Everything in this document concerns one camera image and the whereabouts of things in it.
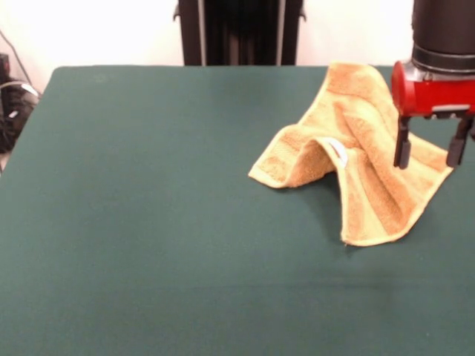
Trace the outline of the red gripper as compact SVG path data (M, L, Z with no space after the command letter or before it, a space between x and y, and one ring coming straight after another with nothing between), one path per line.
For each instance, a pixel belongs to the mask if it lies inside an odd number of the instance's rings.
M399 112L393 165L406 169L410 158L410 117L426 119L462 118L452 137L446 164L462 162L474 115L474 77L449 76L417 68L412 62L397 62L391 75L393 103Z

